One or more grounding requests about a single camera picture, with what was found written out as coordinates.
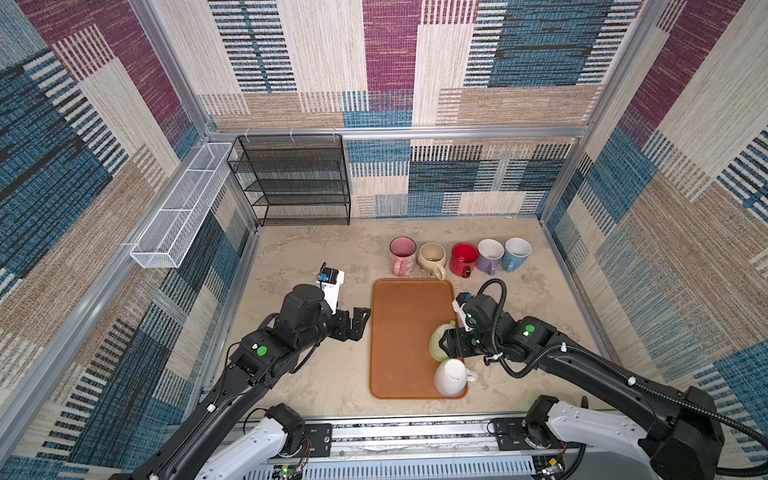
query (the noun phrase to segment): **light blue mug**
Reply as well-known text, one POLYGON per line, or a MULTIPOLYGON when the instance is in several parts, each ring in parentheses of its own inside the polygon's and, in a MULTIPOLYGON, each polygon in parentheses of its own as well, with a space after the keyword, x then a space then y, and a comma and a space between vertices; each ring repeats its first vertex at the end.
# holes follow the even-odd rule
POLYGON ((514 272, 531 255, 531 244, 522 238, 510 238, 504 245, 502 268, 514 272))

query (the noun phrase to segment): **beige mug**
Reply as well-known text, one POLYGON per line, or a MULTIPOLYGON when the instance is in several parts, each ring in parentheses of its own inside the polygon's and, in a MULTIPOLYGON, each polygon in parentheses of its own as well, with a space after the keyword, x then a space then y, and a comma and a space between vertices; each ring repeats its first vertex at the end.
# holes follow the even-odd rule
POLYGON ((437 280, 445 280, 445 249, 437 243, 425 243, 419 249, 419 257, 416 261, 427 273, 437 277, 437 280))

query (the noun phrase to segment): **pink mug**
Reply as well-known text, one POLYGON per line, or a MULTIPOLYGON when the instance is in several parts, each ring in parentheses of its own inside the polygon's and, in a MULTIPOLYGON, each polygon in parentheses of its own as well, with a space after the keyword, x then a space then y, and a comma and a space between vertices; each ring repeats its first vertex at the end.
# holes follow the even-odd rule
POLYGON ((397 237, 389 244, 389 267, 396 276, 406 276, 416 265, 416 242, 397 237))

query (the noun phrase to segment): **beige tabletop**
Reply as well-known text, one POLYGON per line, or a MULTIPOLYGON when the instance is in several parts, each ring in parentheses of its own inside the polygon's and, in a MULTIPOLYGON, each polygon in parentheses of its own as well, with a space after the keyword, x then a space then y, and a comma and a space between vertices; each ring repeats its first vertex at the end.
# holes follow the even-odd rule
MULTIPOLYGON (((596 351, 578 305, 566 284, 541 226, 536 219, 504 217, 445 220, 352 220, 349 226, 267 227, 259 242, 237 318, 227 345, 252 332, 270 313, 280 311, 283 298, 298 283, 314 283, 320 265, 346 272, 339 308, 371 307, 371 292, 379 278, 393 278, 389 270, 389 242, 411 237, 418 247, 427 242, 443 245, 450 254, 459 242, 477 245, 484 238, 504 243, 510 237, 526 239, 533 251, 515 272, 500 269, 497 278, 507 284, 505 310, 515 319, 536 316, 555 325, 581 345, 596 351)), ((475 270, 468 279, 448 273, 454 294, 476 293, 491 278, 475 270)), ((498 298, 498 287, 486 293, 498 298)), ((541 394, 577 404, 584 392, 553 375, 535 370, 513 379, 499 365, 485 366, 482 358, 466 360, 480 374, 463 399, 384 400, 369 389, 370 330, 359 342, 325 340, 313 358, 295 375, 285 375, 257 405, 285 402, 299 414, 400 415, 443 412, 521 412, 541 394)), ((522 364, 512 364, 520 369, 522 364)), ((609 408, 590 399, 591 408, 609 408)))

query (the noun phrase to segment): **mug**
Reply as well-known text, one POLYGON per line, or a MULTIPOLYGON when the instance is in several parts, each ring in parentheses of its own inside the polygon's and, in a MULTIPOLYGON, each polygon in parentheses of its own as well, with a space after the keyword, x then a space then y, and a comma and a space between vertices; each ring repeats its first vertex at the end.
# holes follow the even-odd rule
POLYGON ((425 243, 419 248, 417 259, 425 272, 432 273, 437 280, 445 280, 445 249, 437 243, 425 243))
POLYGON ((495 275, 496 269, 502 263, 504 245, 496 240, 486 238, 478 243, 478 252, 480 253, 478 270, 482 270, 488 275, 495 275))
POLYGON ((522 238, 510 238, 504 248, 502 267, 508 272, 514 272, 531 254, 531 244, 522 238))
POLYGON ((454 328, 456 328, 456 321, 451 320, 450 323, 443 323, 441 326, 437 327, 435 331, 432 332, 432 336, 429 337, 429 355, 438 362, 444 362, 449 358, 448 353, 445 353, 445 350, 440 348, 440 340, 446 330, 454 328))
POLYGON ((451 271, 462 277, 469 278, 472 269, 478 261, 478 249, 469 243, 457 243, 451 250, 451 271))
POLYGON ((471 371, 459 359, 447 359, 437 367, 435 388, 443 396, 460 396, 467 382, 474 382, 480 376, 471 371))
POLYGON ((406 276, 416 265, 416 242, 397 237, 389 244, 389 268, 396 276, 406 276))

